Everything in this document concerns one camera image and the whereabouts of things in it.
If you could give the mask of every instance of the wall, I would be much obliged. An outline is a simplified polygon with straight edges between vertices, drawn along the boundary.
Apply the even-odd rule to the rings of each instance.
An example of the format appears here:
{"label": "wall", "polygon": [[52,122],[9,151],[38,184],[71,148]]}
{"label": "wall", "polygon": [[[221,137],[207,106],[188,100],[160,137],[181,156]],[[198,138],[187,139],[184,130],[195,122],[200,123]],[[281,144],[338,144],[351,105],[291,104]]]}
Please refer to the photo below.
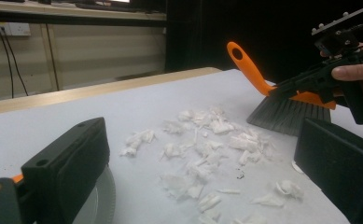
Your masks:
{"label": "wall", "polygon": [[[163,73],[163,28],[30,24],[31,36],[9,36],[29,94]],[[15,97],[24,96],[10,56]],[[11,98],[0,38],[0,100]]]}

